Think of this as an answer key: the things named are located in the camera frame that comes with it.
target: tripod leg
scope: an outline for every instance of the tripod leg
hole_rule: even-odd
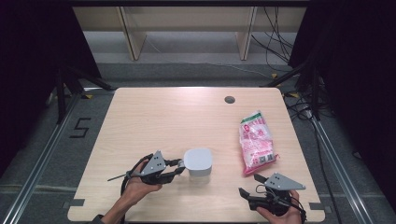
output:
[[[91,83],[103,88],[104,90],[114,91],[114,90],[117,89],[117,88],[111,87],[110,85],[106,84],[105,82],[103,82],[103,81],[101,81],[101,80],[99,80],[99,79],[97,79],[95,77],[91,77],[91,76],[83,73],[82,71],[80,71],[80,70],[78,70],[78,69],[76,69],[74,67],[67,66],[67,69],[69,71],[71,71],[73,74],[76,74],[79,77],[82,77],[82,78],[85,78],[85,79],[89,80]]]
[[[64,98],[64,80],[62,78],[62,70],[59,69],[58,74],[56,76],[56,91],[58,95],[58,121],[57,123],[61,123],[62,119],[64,119],[64,115],[66,114],[66,100]]]
[[[301,73],[301,71],[303,71],[304,68],[305,68],[305,63],[302,63],[302,64],[298,65],[296,68],[294,68],[293,70],[289,71],[287,74],[268,83],[266,86],[263,86],[263,87],[275,87],[275,86],[279,85],[280,83],[288,80],[289,78],[294,77],[295,75]]]
[[[312,102],[311,102],[311,109],[312,109],[312,114],[317,120],[320,120],[319,117],[319,112],[318,112],[318,69],[315,67],[314,68],[314,74],[312,77]]]

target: black wire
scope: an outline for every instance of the black wire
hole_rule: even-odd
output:
[[[264,49],[271,51],[272,53],[274,53],[277,57],[279,57],[283,62],[287,63],[288,59],[286,57],[284,57],[283,55],[279,54],[278,52],[276,52],[273,49],[267,48],[266,46],[264,46],[264,44],[262,44],[258,39],[256,39],[256,37],[254,35],[252,35],[251,37],[253,37],[253,39],[260,45],[262,46]]]
[[[270,44],[271,44],[271,40],[273,39],[273,38],[272,38],[273,35],[274,35],[274,32],[272,32],[272,34],[271,34],[271,38],[270,38],[270,40],[268,41],[268,44],[267,44],[266,49],[269,49]],[[289,71],[285,71],[285,70],[281,70],[281,69],[276,69],[276,68],[274,68],[273,66],[271,66],[271,64],[268,63],[268,50],[265,51],[265,61],[267,62],[268,66],[270,66],[272,69],[274,69],[274,70],[276,70],[276,71],[279,71],[279,72],[289,72]]]
[[[304,210],[304,207],[303,207],[303,204],[302,203],[300,203],[300,201],[298,201],[296,198],[293,198],[293,197],[291,197],[294,201],[296,201],[300,206],[301,206],[301,208],[303,208],[303,210]]]
[[[326,172],[324,170],[323,158],[322,158],[321,147],[320,147],[320,141],[319,141],[319,137],[318,137],[318,130],[317,130],[316,126],[314,125],[313,121],[312,121],[313,116],[311,116],[309,118],[307,115],[303,114],[303,111],[310,110],[309,103],[303,102],[303,99],[306,98],[306,97],[309,97],[310,93],[307,93],[307,94],[300,93],[300,95],[301,95],[301,98],[294,105],[288,105],[288,104],[286,104],[286,102],[285,102],[285,104],[287,106],[287,109],[290,109],[290,110],[296,112],[296,114],[298,116],[295,116],[296,114],[294,114],[293,116],[295,116],[295,118],[299,118],[301,120],[308,120],[311,123],[312,127],[314,128],[315,140],[317,142],[317,148],[318,148],[318,157],[319,157],[319,163],[320,163],[320,170],[321,170],[323,178],[325,180],[326,187],[327,187],[327,189],[329,191],[329,194],[330,194],[330,197],[331,197],[331,200],[332,200],[332,204],[334,206],[334,210],[335,210],[335,213],[337,215],[338,223],[342,224],[341,216],[340,216],[340,213],[338,211],[337,204],[335,203],[335,199],[334,199],[334,196],[332,194],[332,189],[330,187],[330,183],[329,183],[328,177],[327,177]],[[302,110],[298,110],[297,109],[298,105],[307,105],[307,107],[302,109]]]
[[[293,48],[293,45],[292,44],[289,44],[289,43],[283,43],[284,45],[286,45],[287,47],[289,47],[289,48]]]
[[[265,193],[266,191],[258,191],[259,187],[265,187],[265,185],[258,185],[256,186],[256,193]]]
[[[319,142],[319,137],[318,137],[318,130],[317,130],[317,128],[314,125],[313,125],[313,127],[315,129],[315,138],[316,138],[317,147],[318,147],[318,156],[319,156],[319,162],[320,162],[320,170],[323,173],[323,177],[324,177],[324,180],[326,182],[327,189],[329,190],[330,198],[332,199],[332,204],[334,205],[334,210],[335,210],[335,213],[337,214],[338,223],[341,224],[342,221],[341,221],[340,213],[338,212],[338,206],[335,203],[334,196],[332,195],[332,189],[330,188],[329,180],[328,180],[328,178],[326,176],[326,172],[324,171],[323,159],[322,159],[321,150],[320,150],[320,142]]]
[[[273,23],[272,23],[272,20],[271,20],[271,18],[270,18],[270,16],[268,15],[267,10],[266,10],[265,7],[264,7],[265,15],[266,15],[266,17],[267,17],[268,21],[270,22],[271,27],[272,27],[272,29],[273,29],[273,33],[271,34],[270,37],[271,37],[271,39],[274,39],[274,38],[273,38],[273,35],[274,35],[274,33],[276,34],[277,39],[278,39],[279,44],[280,44],[280,47],[281,47],[281,49],[282,49],[282,52],[283,52],[283,54],[285,55],[285,51],[287,52],[287,50],[286,50],[286,48],[284,47],[284,44],[283,44],[283,42],[282,42],[283,37],[282,37],[282,36],[280,35],[280,33],[279,33],[279,26],[278,26],[278,24],[277,24],[278,11],[279,11],[279,8],[276,7],[276,8],[275,8],[275,14],[276,14],[275,23],[273,24]]]
[[[323,94],[327,94],[327,92],[325,90],[323,90],[323,89],[320,89],[320,90],[323,92]],[[296,92],[296,91],[289,91],[289,92],[285,92],[284,94],[288,94],[288,93],[291,93],[291,92]],[[297,107],[298,105],[306,105],[304,110],[311,108],[309,106],[310,105],[309,100],[311,100],[311,98],[312,98],[312,93],[311,92],[306,92],[306,93],[298,92],[298,93],[301,95],[300,100],[297,101],[297,103],[294,104],[294,105],[288,105],[287,106],[288,110],[292,110],[293,112],[295,112],[295,114],[290,116],[292,118],[292,120],[294,120],[297,117],[297,115],[298,115],[298,117],[300,119],[306,119],[306,116],[301,114],[301,112],[304,112],[304,111],[303,110],[302,111],[298,111],[297,109],[294,109],[294,107]],[[308,102],[302,103],[301,102],[302,99],[307,99]],[[319,97],[318,99],[320,100],[318,102],[318,108],[317,108],[319,114],[324,116],[324,117],[327,117],[327,118],[335,118],[336,116],[335,116],[334,112],[332,111],[332,108],[330,107],[330,103],[327,102],[329,100],[328,97],[324,97],[324,98],[323,97]]]

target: cable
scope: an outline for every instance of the cable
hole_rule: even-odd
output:
[[[323,88],[320,88],[320,97],[318,98],[318,112],[320,115],[327,117],[327,118],[335,118],[335,114],[331,109],[330,103],[327,101],[330,101],[329,97],[327,97],[327,92],[324,90],[324,84],[322,84]],[[296,93],[296,91],[288,91],[284,92],[284,101],[285,105],[287,106],[288,110],[291,110],[294,112],[294,114],[290,115],[291,120],[294,120],[296,118],[299,118],[301,120],[307,120],[310,119],[308,118],[303,112],[306,110],[311,110],[312,107],[310,106],[310,100],[312,99],[312,92],[309,92],[310,90],[305,91],[304,93],[298,92],[300,95],[300,99],[294,104],[294,105],[288,105],[286,103],[286,95],[292,93]]]
[[[298,201],[296,198],[290,197],[290,202],[288,202],[288,201],[282,199],[281,197],[277,196],[271,188],[265,187],[265,189],[269,189],[270,191],[258,191],[258,187],[265,187],[265,185],[258,185],[256,187],[256,192],[257,193],[264,193],[265,195],[271,194],[272,197],[273,197],[271,199],[271,201],[272,201],[271,203],[272,204],[280,204],[280,205],[283,205],[283,206],[286,206],[286,207],[293,207],[293,208],[297,209],[300,212],[302,223],[304,224],[306,222],[306,212],[304,210],[304,207],[300,203],[300,201]]]
[[[269,47],[270,47],[271,40],[273,39],[273,35],[274,35],[274,32],[271,33],[270,40],[268,41],[268,44],[267,44],[267,47],[266,47],[267,49],[269,49]],[[270,65],[270,64],[268,63],[268,50],[265,51],[265,61],[267,62],[268,65]],[[273,69],[276,70],[276,71],[285,72],[285,71],[283,71],[283,70],[279,70],[279,69],[275,69],[275,68],[273,68]]]
[[[264,49],[271,51],[273,54],[275,54],[277,57],[279,57],[283,62],[287,63],[288,62],[288,58],[286,58],[285,56],[279,54],[278,52],[274,51],[273,49],[270,49],[266,46],[264,46],[264,44],[262,44],[259,40],[257,40],[257,38],[252,35],[251,36],[260,46],[262,46]]]
[[[286,54],[288,54],[288,56],[290,57],[290,54],[289,54],[289,52],[286,50],[285,44],[282,42],[282,40],[285,41],[285,42],[287,43],[287,45],[289,45],[289,46],[291,46],[291,43],[289,43],[288,41],[286,41],[286,40],[280,35],[280,33],[279,33],[279,25],[278,25],[278,23],[277,23],[277,17],[278,17],[279,7],[276,7],[276,8],[275,8],[275,23],[272,22],[272,20],[271,20],[269,14],[268,14],[266,8],[264,7],[263,9],[264,9],[265,15],[266,15],[266,17],[267,17],[268,21],[270,22],[271,27],[272,27],[272,29],[273,29],[273,32],[272,32],[272,34],[271,34],[271,36],[270,36],[270,41],[269,41],[269,42],[271,42],[271,40],[274,39],[273,36],[274,36],[274,34],[276,34],[276,36],[277,36],[277,41],[279,42],[279,45],[280,45],[280,47],[281,47],[281,50],[282,50],[284,56],[286,57]]]
[[[286,45],[287,47],[289,47],[289,48],[293,48],[293,45],[291,44],[291,43],[289,43],[289,42],[287,42],[285,39],[283,39],[286,43],[283,43],[284,45]]]
[[[304,99],[304,97],[301,97],[301,98],[297,101],[297,103],[296,103],[295,105],[292,105],[292,106],[287,105],[286,102],[285,102],[285,104],[286,104],[286,106],[287,106],[287,109],[292,109],[293,111],[296,111],[296,113],[299,114],[299,115],[301,115],[302,111],[305,111],[305,110],[309,110],[309,111],[310,111],[311,109],[310,109],[309,103],[303,102],[303,99]],[[304,104],[306,104],[307,107],[305,107],[303,110],[298,110],[297,108],[293,108],[293,107],[297,107],[297,105],[304,105]],[[315,127],[315,125],[314,125],[314,123],[313,123],[313,121],[312,121],[313,116],[311,115],[310,117],[308,117],[307,115],[303,115],[303,117],[305,118],[305,119],[303,119],[303,120],[308,120],[308,121],[311,123],[311,125],[312,125],[312,127],[313,127],[313,129],[314,129],[314,135],[315,135],[315,140],[316,140],[317,149],[318,149],[318,158],[319,158],[319,163],[320,163],[320,171],[322,172],[323,178],[324,178],[325,183],[326,183],[326,187],[327,187],[327,189],[328,189],[328,191],[329,191],[329,194],[330,194],[330,197],[331,197],[331,200],[332,200],[332,204],[333,204],[333,206],[334,206],[334,210],[335,210],[335,213],[336,213],[336,215],[337,215],[338,223],[339,223],[339,224],[342,224],[341,216],[340,216],[340,213],[339,213],[339,211],[338,211],[338,206],[337,206],[337,204],[336,204],[336,202],[335,202],[335,199],[334,199],[334,196],[333,196],[333,194],[332,194],[332,189],[331,189],[331,187],[330,187],[329,179],[328,179],[328,177],[327,177],[327,175],[326,175],[326,172],[325,172],[325,170],[324,170],[323,158],[322,158],[321,147],[320,147],[320,141],[319,141],[319,136],[318,136],[318,130],[317,130],[317,128]]]
[[[157,52],[163,53],[162,51],[160,51],[159,49],[157,49],[148,39],[146,39],[146,41],[147,41]],[[178,62],[176,62],[176,61],[170,61],[170,60],[167,60],[167,59],[165,59],[165,58],[163,58],[163,59],[164,59],[165,61],[169,62],[169,63],[186,63],[186,62],[181,62],[181,61],[178,61]],[[255,74],[259,74],[259,75],[261,75],[261,76],[263,76],[263,77],[273,79],[272,77],[267,76],[267,75],[265,75],[265,74],[263,74],[263,73],[260,73],[260,72],[257,72],[257,71],[251,71],[251,70],[247,70],[247,69],[243,69],[243,68],[239,68],[239,67],[236,67],[235,65],[231,65],[231,64],[224,64],[224,63],[203,63],[203,64],[210,64],[210,65],[215,65],[215,66],[231,67],[231,68],[234,68],[234,69],[239,70],[239,71],[243,71],[243,72],[247,72],[247,73],[255,73]]]

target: hole in table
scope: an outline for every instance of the hole in table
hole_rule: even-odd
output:
[[[233,103],[235,102],[235,98],[233,98],[233,96],[226,96],[226,97],[224,98],[224,101],[225,101],[227,104],[233,104]]]

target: sleeve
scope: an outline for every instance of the sleeve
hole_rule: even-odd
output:
[[[102,215],[97,215],[92,222],[89,224],[104,224],[103,221],[101,220],[103,216]]]

